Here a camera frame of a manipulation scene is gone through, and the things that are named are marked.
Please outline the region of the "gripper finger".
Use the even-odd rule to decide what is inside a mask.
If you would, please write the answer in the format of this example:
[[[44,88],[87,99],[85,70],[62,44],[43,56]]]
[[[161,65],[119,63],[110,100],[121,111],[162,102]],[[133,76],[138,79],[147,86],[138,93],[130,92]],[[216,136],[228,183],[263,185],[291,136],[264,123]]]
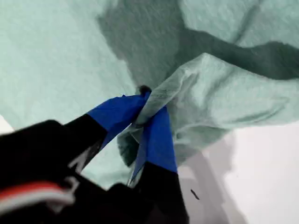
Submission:
[[[138,148],[133,180],[140,194],[160,205],[184,205],[166,107],[146,123]]]
[[[135,121],[149,95],[150,89],[143,86],[139,95],[111,98],[68,123],[47,120],[52,135],[48,168],[55,173],[61,172],[83,153],[87,153],[83,164],[88,164],[107,143]]]

